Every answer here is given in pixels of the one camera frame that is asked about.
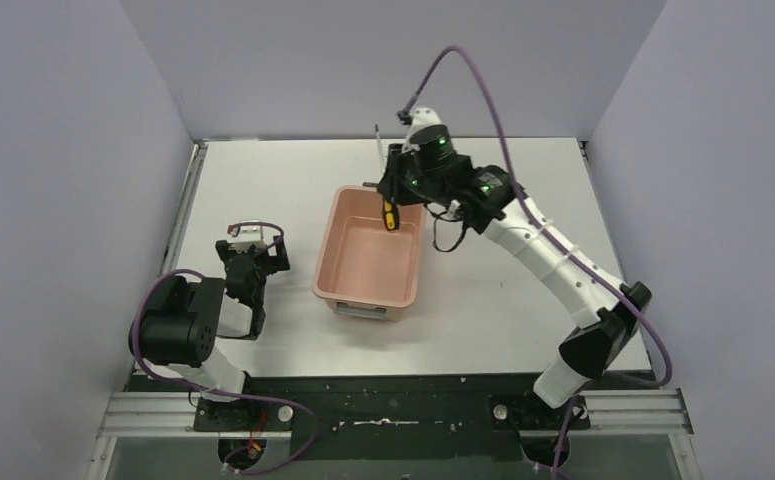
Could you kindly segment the yellow black screwdriver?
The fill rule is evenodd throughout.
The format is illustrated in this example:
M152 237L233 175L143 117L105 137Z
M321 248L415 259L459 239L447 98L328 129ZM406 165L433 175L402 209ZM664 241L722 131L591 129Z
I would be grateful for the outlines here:
M382 220L383 220L385 229L388 232L393 232L399 229L399 223L396 220L396 211L392 201L387 197L385 193L383 193L383 190L385 190L385 187L383 187L382 184L388 179L388 171L387 171L388 156L385 153L385 150L383 147L380 128L378 124L374 125L374 134L375 134L378 158L379 158L379 162L382 170L382 178L378 182L379 192L381 193L381 196L382 196Z

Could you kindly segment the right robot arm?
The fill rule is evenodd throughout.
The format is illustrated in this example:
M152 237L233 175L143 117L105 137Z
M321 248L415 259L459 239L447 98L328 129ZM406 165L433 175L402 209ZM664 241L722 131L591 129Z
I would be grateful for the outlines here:
M390 144L377 190L387 229L397 228L401 206L440 205L443 218L502 247L563 305L575 328L532 387L549 407L600 379L637 333L650 290L596 265L539 211L510 165L474 165L457 152L446 126L423 127Z

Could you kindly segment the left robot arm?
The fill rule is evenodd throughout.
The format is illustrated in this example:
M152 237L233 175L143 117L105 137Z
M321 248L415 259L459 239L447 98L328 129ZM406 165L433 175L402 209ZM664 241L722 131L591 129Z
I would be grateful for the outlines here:
M141 302L128 334L131 354L150 377L166 367L173 381L219 403L247 401L247 372L215 346L219 338L256 340L266 319L267 279L290 269L281 235L270 243L257 238L219 240L215 250L222 277L177 269L158 279Z

